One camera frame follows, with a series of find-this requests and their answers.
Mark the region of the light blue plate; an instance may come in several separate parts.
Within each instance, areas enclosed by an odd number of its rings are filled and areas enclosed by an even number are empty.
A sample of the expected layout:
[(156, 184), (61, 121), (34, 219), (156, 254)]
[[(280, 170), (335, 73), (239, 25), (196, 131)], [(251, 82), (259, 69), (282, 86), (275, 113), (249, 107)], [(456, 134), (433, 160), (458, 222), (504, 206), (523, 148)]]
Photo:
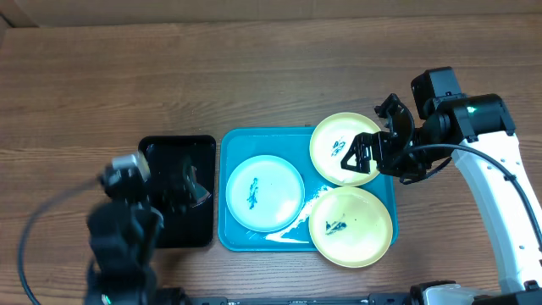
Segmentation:
[(248, 230), (274, 232), (297, 218), (305, 202), (305, 186), (290, 162), (259, 155), (233, 170), (225, 200), (233, 218)]

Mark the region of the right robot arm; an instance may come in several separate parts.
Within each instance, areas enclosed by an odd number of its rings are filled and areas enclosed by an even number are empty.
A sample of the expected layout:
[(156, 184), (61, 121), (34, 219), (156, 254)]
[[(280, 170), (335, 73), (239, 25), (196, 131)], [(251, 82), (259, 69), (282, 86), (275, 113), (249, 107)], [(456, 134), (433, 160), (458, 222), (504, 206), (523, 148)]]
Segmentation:
[(539, 304), (541, 206), (523, 167), (516, 126), (495, 94), (467, 97), (447, 92), (415, 100), (423, 126), (394, 94), (376, 107), (384, 131), (360, 133), (340, 162), (342, 169), (384, 175), (403, 184), (434, 175), (433, 162), (453, 162), (473, 194), (488, 232), (500, 292), (468, 289), (441, 280), (412, 286), (406, 304)]

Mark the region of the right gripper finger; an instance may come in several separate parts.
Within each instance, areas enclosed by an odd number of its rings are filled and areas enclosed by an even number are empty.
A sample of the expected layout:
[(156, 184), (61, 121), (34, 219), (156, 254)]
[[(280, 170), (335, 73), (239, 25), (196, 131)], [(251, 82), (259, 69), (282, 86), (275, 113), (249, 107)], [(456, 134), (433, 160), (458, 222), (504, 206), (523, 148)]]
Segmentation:
[(384, 127), (392, 137), (399, 140), (413, 138), (415, 124), (412, 113), (395, 93), (391, 93), (380, 105), (375, 106), (374, 111), (384, 121)]
[(377, 164), (382, 162), (382, 147), (381, 147), (382, 132), (373, 134), (360, 133), (356, 135), (348, 149), (346, 155), (341, 159), (340, 166), (342, 169), (361, 173), (371, 173), (371, 161)]

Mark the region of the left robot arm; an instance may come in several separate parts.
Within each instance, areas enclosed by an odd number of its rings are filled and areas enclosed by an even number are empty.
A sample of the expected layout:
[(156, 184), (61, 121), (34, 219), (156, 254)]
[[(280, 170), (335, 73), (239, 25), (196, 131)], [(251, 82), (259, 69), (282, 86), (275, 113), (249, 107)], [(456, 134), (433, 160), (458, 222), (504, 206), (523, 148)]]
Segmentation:
[(154, 304), (157, 277), (150, 260), (163, 216), (148, 202), (139, 170), (108, 166), (98, 180), (110, 200), (95, 207), (86, 221), (94, 260), (84, 303)]

